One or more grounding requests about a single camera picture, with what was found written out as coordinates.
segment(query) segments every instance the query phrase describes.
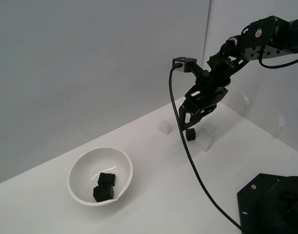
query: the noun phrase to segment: label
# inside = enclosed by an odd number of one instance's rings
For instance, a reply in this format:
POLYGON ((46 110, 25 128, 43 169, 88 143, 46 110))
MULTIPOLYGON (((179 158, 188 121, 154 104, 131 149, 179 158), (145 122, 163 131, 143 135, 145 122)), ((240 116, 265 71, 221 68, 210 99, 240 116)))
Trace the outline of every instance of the label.
POLYGON ((262 30, 261 28, 259 28, 256 32, 255 32, 255 37, 259 38, 261 36, 262 30))

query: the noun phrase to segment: black cube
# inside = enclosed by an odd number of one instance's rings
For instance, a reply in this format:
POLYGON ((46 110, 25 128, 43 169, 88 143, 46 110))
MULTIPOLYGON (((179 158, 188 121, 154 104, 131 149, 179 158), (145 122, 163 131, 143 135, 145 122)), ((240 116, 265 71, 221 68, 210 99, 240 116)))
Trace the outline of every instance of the black cube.
POLYGON ((186 130, 186 138, 188 141, 196 139, 196 131, 194 128, 189 128, 186 130))
POLYGON ((101 172, 98 179, 98 185, 111 184, 112 186, 115 186, 115 180, 116 180, 115 174, 101 172))
POLYGON ((94 188, 93 196, 96 202, 113 199, 114 190, 112 185, 99 185, 94 188))

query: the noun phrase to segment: robotic arm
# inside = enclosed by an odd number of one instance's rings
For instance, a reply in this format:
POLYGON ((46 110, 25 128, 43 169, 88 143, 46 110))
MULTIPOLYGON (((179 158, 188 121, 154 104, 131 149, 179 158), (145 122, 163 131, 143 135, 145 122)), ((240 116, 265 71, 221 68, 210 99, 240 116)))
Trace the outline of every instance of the robotic arm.
POLYGON ((245 27, 241 35, 229 38, 220 51, 208 60, 211 71, 203 70, 195 58, 179 57, 173 59, 173 66, 181 63, 179 71, 192 72, 196 84, 186 93, 185 101, 179 108, 182 130, 200 122, 213 112, 217 103, 227 94, 225 88, 230 84, 230 76, 238 72, 251 60, 259 60, 266 68, 281 68, 298 62, 298 59, 283 65, 267 66, 263 59, 298 53, 298 19, 287 22, 270 16, 245 27))

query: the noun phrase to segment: white table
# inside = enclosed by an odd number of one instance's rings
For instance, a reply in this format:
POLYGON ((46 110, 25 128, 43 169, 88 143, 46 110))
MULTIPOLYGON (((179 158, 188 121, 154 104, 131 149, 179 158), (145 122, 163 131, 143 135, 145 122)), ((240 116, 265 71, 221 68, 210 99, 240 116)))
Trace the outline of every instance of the white table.
MULTIPOLYGON (((170 105, 1 183, 0 234, 239 233, 199 186, 177 128, 158 131, 161 119, 175 127, 170 105), (119 201, 86 207, 68 194, 67 174, 79 155, 102 145, 123 149, 134 176, 119 201)), ((215 127, 209 151, 188 146, 210 193, 236 221, 236 194, 258 173, 298 176, 298 152, 226 106, 219 104, 196 131, 205 126, 215 127)))

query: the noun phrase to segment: white wall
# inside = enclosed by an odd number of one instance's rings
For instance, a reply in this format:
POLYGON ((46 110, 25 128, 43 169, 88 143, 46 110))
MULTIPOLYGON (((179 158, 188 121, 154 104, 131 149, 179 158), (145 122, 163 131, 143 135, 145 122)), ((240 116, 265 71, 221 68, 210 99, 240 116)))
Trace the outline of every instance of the white wall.
POLYGON ((202 61, 208 6, 0 0, 0 182, 169 103, 172 58, 202 61))
MULTIPOLYGON (((251 22, 275 15, 286 21, 298 19, 298 0, 212 0, 203 66, 231 36, 239 35, 251 22)), ((298 55, 265 60, 275 65, 292 61, 298 55)), ((270 70, 258 61, 250 62, 231 77, 223 103, 253 123, 298 150, 298 64, 270 70), (246 108, 243 99, 247 97, 246 108), (278 131, 278 122, 285 126, 278 131)))

